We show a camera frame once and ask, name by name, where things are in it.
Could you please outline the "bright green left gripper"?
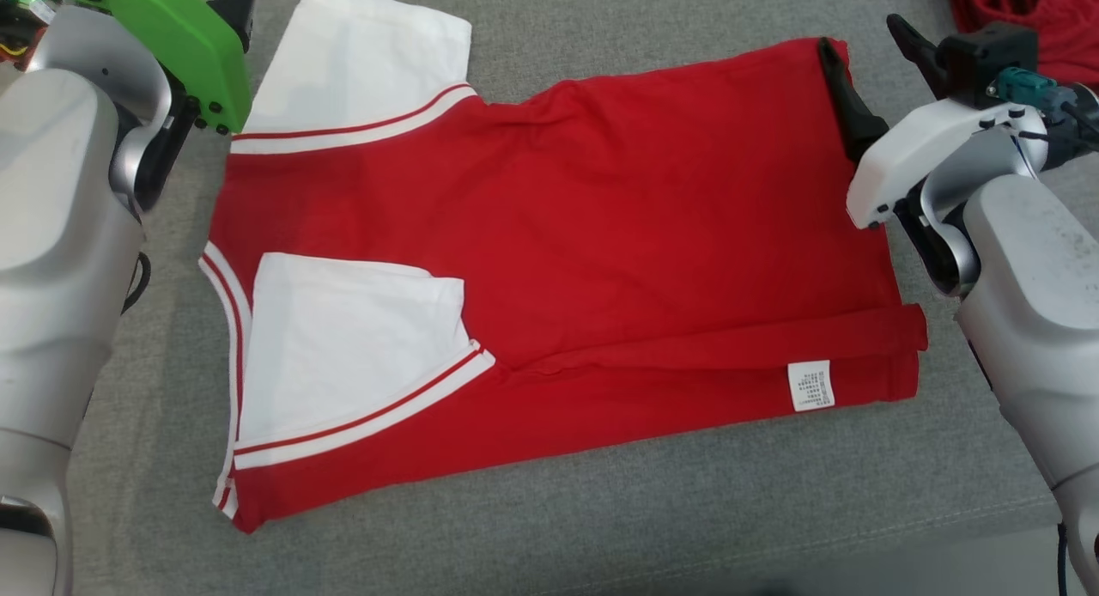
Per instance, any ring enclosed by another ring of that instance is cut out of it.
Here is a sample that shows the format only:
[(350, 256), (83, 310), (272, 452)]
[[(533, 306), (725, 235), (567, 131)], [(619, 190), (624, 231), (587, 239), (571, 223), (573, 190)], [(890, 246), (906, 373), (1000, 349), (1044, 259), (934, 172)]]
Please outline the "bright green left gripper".
[(240, 133), (252, 93), (245, 65), (256, 0), (76, 0), (106, 10), (173, 71), (221, 134)]

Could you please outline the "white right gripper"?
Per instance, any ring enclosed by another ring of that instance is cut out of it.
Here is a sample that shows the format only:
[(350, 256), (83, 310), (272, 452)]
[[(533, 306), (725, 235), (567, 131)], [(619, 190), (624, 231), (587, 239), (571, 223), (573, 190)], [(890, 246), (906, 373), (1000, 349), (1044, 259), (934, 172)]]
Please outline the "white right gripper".
[[(946, 71), (939, 64), (939, 48), (899, 14), (887, 15), (896, 48), (914, 64), (934, 96), (946, 96)], [(832, 38), (817, 41), (817, 53), (835, 111), (841, 143), (857, 164), (847, 192), (847, 213), (856, 228), (882, 222), (884, 213), (902, 200), (928, 174), (939, 168), (973, 135), (986, 131), (1045, 134), (1047, 126), (1032, 106), (1011, 103), (976, 110), (944, 99), (920, 106), (890, 126), (872, 113), (856, 91), (848, 62)]]

